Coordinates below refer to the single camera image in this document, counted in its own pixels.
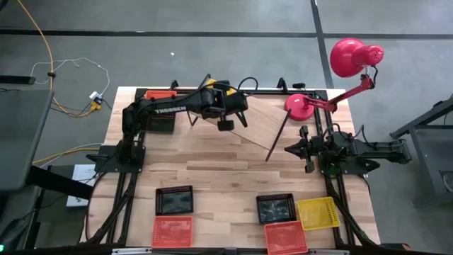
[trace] white paper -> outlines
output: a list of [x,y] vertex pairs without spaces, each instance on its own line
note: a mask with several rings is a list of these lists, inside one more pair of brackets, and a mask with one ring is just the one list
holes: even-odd
[[[80,181],[82,183],[86,183],[87,185],[94,185],[95,179],[91,179],[95,174],[93,164],[83,164],[83,165],[75,165],[74,166],[74,173],[72,174],[72,179],[75,181]],[[88,201],[87,199],[82,198],[75,198],[73,196],[68,196],[68,200],[66,202],[67,207],[76,207],[76,206],[87,206]]]

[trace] black basket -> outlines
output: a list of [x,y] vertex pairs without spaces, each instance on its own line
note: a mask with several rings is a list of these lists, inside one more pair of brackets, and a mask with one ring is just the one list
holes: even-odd
[[156,215],[193,213],[193,187],[156,189]]
[[292,194],[259,195],[256,197],[260,224],[297,220]]

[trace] wooden tabletop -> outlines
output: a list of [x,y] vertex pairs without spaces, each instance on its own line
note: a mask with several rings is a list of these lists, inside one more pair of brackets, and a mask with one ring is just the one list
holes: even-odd
[[[121,112],[133,102],[135,90],[136,87],[118,88],[105,137],[107,145],[116,145],[122,138]],[[329,89],[327,92],[328,97],[333,98],[344,90]],[[287,96],[254,97],[283,108]],[[321,118],[325,128],[323,113]],[[342,130],[354,133],[347,101],[340,102],[332,119]],[[157,188],[193,185],[192,247],[265,248],[264,228],[258,224],[256,196],[293,193],[295,200],[326,196],[324,178],[318,167],[314,173],[305,174],[305,161],[283,150],[299,141],[298,132],[303,124],[309,126],[309,135],[316,134],[314,117],[303,123],[288,120],[268,162],[264,160],[267,149],[232,132],[219,132],[216,125],[205,120],[198,120],[191,127],[185,113],[176,115],[172,135],[148,133],[144,142],[146,158],[135,191],[127,245],[151,246]],[[117,179],[118,174],[106,174],[94,191],[89,208],[90,236],[111,211]],[[352,216],[367,235],[379,243],[367,185],[357,176],[344,176],[344,182]],[[344,227],[340,230],[346,240]],[[335,247],[331,229],[311,230],[305,234],[310,249]]]

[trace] lamp shade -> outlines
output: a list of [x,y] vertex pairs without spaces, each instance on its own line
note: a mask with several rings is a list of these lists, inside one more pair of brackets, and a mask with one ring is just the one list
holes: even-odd
[[361,40],[345,38],[338,41],[331,51],[331,67],[340,77],[352,77],[367,65],[376,65],[384,57],[379,45],[365,45]]

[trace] concrete floor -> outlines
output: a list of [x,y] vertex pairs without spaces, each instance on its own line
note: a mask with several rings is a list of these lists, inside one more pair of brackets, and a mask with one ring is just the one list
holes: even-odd
[[[453,35],[450,35],[453,34],[450,15],[453,1],[449,0],[23,2],[46,30],[298,33],[297,36],[284,34],[285,38],[248,34],[223,38],[190,34],[188,37],[49,36],[54,59],[87,57],[109,70],[111,85],[105,98],[111,103],[118,86],[163,86],[173,79],[186,86],[196,86],[208,72],[218,79],[229,79],[232,84],[254,76],[261,86],[274,87],[278,78],[284,77],[291,84],[305,82],[308,88],[328,88],[331,85],[325,72],[328,70],[323,70],[319,43],[325,43],[329,53],[338,40],[332,33],[367,36],[366,43],[380,44],[385,50],[384,60],[378,66],[376,89],[349,100],[355,127],[365,124],[369,140],[390,140],[391,131],[452,93],[449,73],[453,67]],[[313,15],[311,5],[319,9],[324,35],[315,29],[317,15]],[[33,25],[18,4],[11,1],[0,13],[2,28],[33,29]],[[382,39],[383,34],[392,34],[393,39]],[[0,42],[0,74],[29,75],[35,62],[48,61],[38,36],[0,35]],[[80,68],[68,63],[59,69],[55,82],[57,98],[72,108],[83,108],[89,102],[88,95],[102,90],[106,84],[101,69],[88,62],[80,63]],[[38,81],[45,79],[46,67],[35,71]],[[358,83],[358,77],[341,79],[332,74],[332,78],[336,89],[350,89]],[[47,85],[33,88],[47,88]],[[102,142],[109,117],[108,109],[81,119],[51,111],[36,159],[78,145]],[[450,117],[447,122],[453,123],[453,116]],[[410,138],[405,138],[412,147]],[[453,209],[416,210],[412,206],[414,198],[430,191],[415,150],[411,149],[414,160],[410,164],[382,162],[382,167],[369,175],[381,241],[405,242],[420,251],[453,253]],[[89,161],[83,154],[56,161],[56,164],[75,163],[89,164]],[[68,228],[74,232],[79,231],[78,226],[68,222]],[[54,242],[55,236],[50,234],[56,231],[54,227],[47,227],[47,239],[45,232],[41,234],[42,244],[76,242],[77,234],[72,239]]]

